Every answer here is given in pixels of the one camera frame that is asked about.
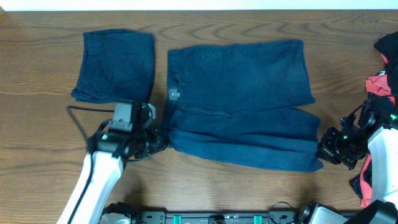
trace wooden surface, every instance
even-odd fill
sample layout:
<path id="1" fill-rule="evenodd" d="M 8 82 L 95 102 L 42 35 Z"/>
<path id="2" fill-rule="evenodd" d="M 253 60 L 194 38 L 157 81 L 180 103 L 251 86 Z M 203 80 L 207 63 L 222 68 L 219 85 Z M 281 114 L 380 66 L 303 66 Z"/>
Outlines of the wooden surface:
<path id="1" fill-rule="evenodd" d="M 65 107 L 83 105 L 70 97 L 83 32 L 127 28 L 155 35 L 151 102 L 159 114 L 169 49 L 302 39 L 317 99 L 303 109 L 322 119 L 323 134 L 366 98 L 365 79 L 382 69 L 373 43 L 398 29 L 397 18 L 398 11 L 7 13 L 0 20 L 0 223 L 55 223 L 77 182 L 85 145 Z M 79 113 L 88 131 L 108 116 Z M 108 203 L 200 211 L 265 210 L 281 200 L 298 207 L 316 200 L 340 210 L 359 209 L 348 180 L 361 164 L 351 171 L 325 164 L 312 174 L 279 172 L 167 149 L 150 161 L 129 164 Z"/>

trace tabletop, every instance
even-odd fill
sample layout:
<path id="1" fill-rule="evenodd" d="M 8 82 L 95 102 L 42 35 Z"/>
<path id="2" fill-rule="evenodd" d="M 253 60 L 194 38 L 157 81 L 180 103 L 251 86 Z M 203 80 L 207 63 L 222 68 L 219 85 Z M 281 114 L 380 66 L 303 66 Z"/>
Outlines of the tabletop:
<path id="1" fill-rule="evenodd" d="M 312 93 L 302 107 L 322 119 L 319 135 L 354 110 L 364 81 L 383 69 L 373 44 L 398 29 L 398 11 L 118 11 L 9 12 L 0 16 L 0 222 L 55 223 L 79 178 L 85 152 L 67 105 L 83 56 L 83 33 L 124 28 L 155 35 L 150 102 L 165 106 L 167 51 L 198 44 L 301 39 Z M 109 114 L 76 112 L 93 132 Z M 161 115 L 156 123 L 160 124 Z M 108 203 L 141 210 L 266 210 L 278 201 L 360 209 L 344 165 L 314 173 L 282 172 L 207 161 L 173 149 L 128 164 Z"/>

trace dark blue fabric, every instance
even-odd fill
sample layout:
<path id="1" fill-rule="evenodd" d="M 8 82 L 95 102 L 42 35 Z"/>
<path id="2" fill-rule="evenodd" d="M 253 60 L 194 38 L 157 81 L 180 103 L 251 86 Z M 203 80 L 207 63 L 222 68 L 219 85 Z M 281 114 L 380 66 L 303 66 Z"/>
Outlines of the dark blue fabric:
<path id="1" fill-rule="evenodd" d="M 315 102 L 302 41 L 171 50 L 168 70 L 164 124 L 176 150 L 262 169 L 323 167 L 320 120 L 294 109 Z"/>
<path id="2" fill-rule="evenodd" d="M 147 102 L 155 77 L 151 34 L 111 29 L 83 34 L 84 53 L 71 96 L 88 103 Z"/>

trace green clip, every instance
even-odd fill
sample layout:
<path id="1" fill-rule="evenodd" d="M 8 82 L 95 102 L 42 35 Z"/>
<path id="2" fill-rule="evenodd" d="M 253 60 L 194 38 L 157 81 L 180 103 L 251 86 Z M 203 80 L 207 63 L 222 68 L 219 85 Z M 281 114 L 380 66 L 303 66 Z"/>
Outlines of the green clip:
<path id="1" fill-rule="evenodd" d="M 181 224 L 182 218 L 181 215 L 174 215 L 173 216 L 173 224 Z"/>
<path id="2" fill-rule="evenodd" d="M 254 224 L 262 224 L 262 216 L 261 215 L 254 216 Z"/>

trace white wall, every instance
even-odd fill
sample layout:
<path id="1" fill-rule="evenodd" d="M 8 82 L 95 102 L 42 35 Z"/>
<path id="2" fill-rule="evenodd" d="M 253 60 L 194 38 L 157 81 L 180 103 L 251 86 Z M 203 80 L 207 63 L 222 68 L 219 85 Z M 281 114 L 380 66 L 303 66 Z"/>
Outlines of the white wall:
<path id="1" fill-rule="evenodd" d="M 0 0 L 6 11 L 398 9 L 398 0 Z"/>

